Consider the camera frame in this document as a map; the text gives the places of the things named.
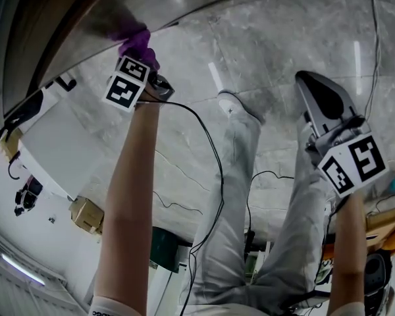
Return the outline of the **person's white shirt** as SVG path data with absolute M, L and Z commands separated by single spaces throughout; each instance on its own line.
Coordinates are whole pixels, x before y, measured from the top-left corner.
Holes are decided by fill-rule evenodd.
M 115 300 L 93 298 L 88 316 L 142 316 L 136 310 Z M 268 314 L 246 305 L 228 303 L 224 305 L 187 306 L 183 316 L 269 316 Z M 365 316 L 365 306 L 361 302 L 348 303 L 330 316 Z

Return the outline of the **brown cardboard box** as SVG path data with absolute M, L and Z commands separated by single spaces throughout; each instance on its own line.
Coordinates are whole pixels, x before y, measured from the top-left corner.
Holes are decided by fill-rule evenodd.
M 72 222 L 89 234 L 95 234 L 104 218 L 104 211 L 86 197 L 78 196 L 69 207 Z

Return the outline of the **black tap fitting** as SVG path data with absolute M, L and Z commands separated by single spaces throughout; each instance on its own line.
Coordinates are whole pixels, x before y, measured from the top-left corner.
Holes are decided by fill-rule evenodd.
M 76 85 L 77 82 L 75 79 L 71 79 L 68 83 L 66 83 L 60 76 L 57 77 L 56 79 L 54 79 L 53 81 L 51 81 L 50 83 L 45 85 L 45 89 L 50 88 L 54 83 L 58 84 L 60 87 L 62 87 L 62 89 L 64 89 L 64 91 L 66 92 L 70 92 L 71 90 L 73 90 Z

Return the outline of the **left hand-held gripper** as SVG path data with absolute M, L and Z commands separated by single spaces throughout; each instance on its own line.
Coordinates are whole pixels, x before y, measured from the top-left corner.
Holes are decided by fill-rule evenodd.
M 147 83 L 152 86 L 161 101 L 168 101 L 174 94 L 174 89 L 166 78 L 147 65 L 124 56 L 119 59 L 101 100 L 117 109 L 131 112 Z

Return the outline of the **grey rounded device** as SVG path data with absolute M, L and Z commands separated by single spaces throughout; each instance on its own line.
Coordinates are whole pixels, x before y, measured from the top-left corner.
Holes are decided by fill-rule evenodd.
M 391 273 L 390 251 L 378 250 L 367 256 L 364 276 L 365 316 L 381 316 L 385 312 Z

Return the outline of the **person's grey trousers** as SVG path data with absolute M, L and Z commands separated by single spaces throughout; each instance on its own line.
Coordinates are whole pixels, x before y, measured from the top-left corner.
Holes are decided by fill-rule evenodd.
M 195 243 L 201 249 L 191 261 L 179 299 L 183 313 L 192 305 L 236 303 L 276 316 L 285 301 L 314 289 L 325 206 L 333 190 L 305 150 L 311 129 L 304 118 L 297 123 L 294 187 L 284 224 L 254 282 L 245 282 L 246 201 L 260 131 L 259 121 L 247 112 L 229 117 L 223 173 L 216 176 L 197 229 Z

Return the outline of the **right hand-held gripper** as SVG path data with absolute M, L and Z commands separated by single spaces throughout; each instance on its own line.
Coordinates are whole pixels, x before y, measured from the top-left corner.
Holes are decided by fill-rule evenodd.
M 386 174 L 388 162 L 382 143 L 358 115 L 349 93 L 315 72 L 298 71 L 295 79 L 306 106 L 305 120 L 316 133 L 307 147 L 321 156 L 317 168 L 336 195 L 345 198 Z

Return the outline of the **person's left forearm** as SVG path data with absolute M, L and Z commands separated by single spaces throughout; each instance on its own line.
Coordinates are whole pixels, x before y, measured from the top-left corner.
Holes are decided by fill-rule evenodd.
M 153 173 L 160 106 L 140 105 L 133 114 L 105 203 L 104 227 L 151 226 Z

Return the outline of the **dark green bin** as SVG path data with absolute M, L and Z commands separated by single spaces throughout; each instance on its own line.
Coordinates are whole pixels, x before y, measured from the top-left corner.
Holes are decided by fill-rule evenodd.
M 172 273 L 179 272 L 178 237 L 165 229 L 153 226 L 150 261 Z

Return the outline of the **purple cloth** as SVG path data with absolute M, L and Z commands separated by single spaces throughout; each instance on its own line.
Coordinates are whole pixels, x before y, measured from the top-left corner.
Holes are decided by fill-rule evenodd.
M 135 18 L 125 19 L 107 36 L 114 42 L 121 42 L 118 47 L 116 65 L 124 56 L 128 56 L 147 65 L 152 72 L 158 72 L 160 69 L 156 54 L 149 47 L 151 32 L 143 22 L 139 22 Z

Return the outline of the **dark wooden sink cabinet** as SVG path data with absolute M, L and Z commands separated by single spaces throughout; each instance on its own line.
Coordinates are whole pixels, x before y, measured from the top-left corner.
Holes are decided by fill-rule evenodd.
M 0 0 L 0 126 L 44 87 L 39 82 L 67 25 L 96 1 Z

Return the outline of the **person's right forearm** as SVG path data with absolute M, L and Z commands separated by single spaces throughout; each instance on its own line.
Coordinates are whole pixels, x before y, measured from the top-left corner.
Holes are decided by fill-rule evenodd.
M 349 196 L 336 215 L 334 277 L 364 273 L 367 259 L 364 198 L 361 191 Z

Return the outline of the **white square tub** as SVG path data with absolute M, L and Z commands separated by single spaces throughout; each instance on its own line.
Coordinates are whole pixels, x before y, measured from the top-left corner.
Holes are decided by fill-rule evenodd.
M 58 101 L 23 134 L 19 160 L 48 192 L 76 199 L 103 159 L 103 149 L 71 106 Z

